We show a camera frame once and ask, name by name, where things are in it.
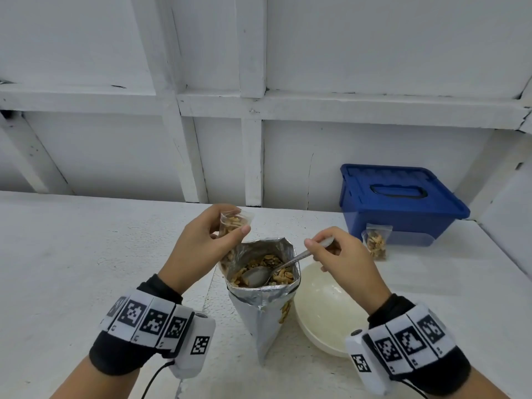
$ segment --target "hand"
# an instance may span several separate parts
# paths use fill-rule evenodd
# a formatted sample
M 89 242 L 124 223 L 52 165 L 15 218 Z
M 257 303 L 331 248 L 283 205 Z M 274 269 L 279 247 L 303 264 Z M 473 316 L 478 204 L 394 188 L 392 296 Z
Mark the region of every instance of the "hand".
M 159 278 L 179 294 L 209 273 L 251 231 L 246 225 L 216 239 L 212 233 L 219 230 L 220 213 L 224 211 L 240 212 L 240 209 L 231 204 L 213 204 L 190 221 L 158 273 Z
M 318 242 L 334 237 L 327 249 Z M 319 232 L 305 240 L 306 248 L 321 262 L 336 282 L 369 315 L 373 314 L 392 294 L 380 276 L 375 262 L 362 242 L 338 227 Z

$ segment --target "person's left hand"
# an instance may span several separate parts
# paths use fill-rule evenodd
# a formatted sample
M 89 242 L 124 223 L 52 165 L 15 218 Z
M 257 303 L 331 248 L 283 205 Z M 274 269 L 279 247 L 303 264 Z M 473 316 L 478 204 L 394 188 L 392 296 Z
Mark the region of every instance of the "person's left hand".
M 216 239 L 212 233 L 219 230 L 220 213 L 225 211 L 240 212 L 240 209 L 231 204 L 213 204 L 190 221 L 158 273 L 159 278 L 179 294 L 209 273 L 251 231 L 247 225 Z

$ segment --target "small plastic bag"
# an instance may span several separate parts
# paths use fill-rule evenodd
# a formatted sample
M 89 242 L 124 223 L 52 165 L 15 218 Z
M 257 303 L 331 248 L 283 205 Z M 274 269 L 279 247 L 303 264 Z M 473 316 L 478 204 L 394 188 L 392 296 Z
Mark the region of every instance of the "small plastic bag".
M 386 241 L 392 233 L 392 229 L 393 226 L 366 224 L 366 229 L 362 232 L 362 239 L 374 260 L 386 260 Z
M 247 224 L 251 224 L 254 215 L 245 211 L 225 211 L 220 214 L 220 231 L 218 232 L 218 238 L 221 238 L 231 231 L 236 230 L 238 227 L 243 227 Z M 229 264 L 235 257 L 235 250 L 232 249 L 227 255 L 225 255 L 220 261 L 220 270 L 224 276 L 227 276 L 227 270 Z

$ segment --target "blue storage box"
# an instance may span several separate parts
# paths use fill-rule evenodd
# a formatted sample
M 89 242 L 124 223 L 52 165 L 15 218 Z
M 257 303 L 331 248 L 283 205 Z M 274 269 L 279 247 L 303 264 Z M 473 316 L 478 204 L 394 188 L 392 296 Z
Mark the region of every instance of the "blue storage box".
M 469 217 L 469 208 L 425 168 L 344 164 L 341 171 L 340 207 L 358 239 L 367 223 L 391 225 L 389 243 L 400 231 L 396 243 L 408 245 L 404 236 L 416 235 L 409 233 L 436 239 L 455 219 Z

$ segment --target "black wristband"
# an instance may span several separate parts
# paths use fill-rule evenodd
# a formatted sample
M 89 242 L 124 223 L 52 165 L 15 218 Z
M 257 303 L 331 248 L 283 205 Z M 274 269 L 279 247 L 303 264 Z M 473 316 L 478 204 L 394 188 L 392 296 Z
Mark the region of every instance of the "black wristband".
M 368 318 L 369 328 L 375 328 L 407 313 L 415 305 L 403 296 L 392 294 L 382 306 Z M 407 379 L 418 389 L 434 396 L 448 396 L 456 392 L 468 380 L 471 364 L 458 347 L 446 356 L 423 368 L 418 368 L 401 379 Z
M 182 296 L 168 287 L 157 275 L 152 275 L 146 282 L 141 283 L 137 290 L 176 304 L 183 301 Z M 89 358 L 96 369 L 106 375 L 125 375 L 141 368 L 156 353 L 154 347 L 140 346 L 100 332 L 89 351 Z

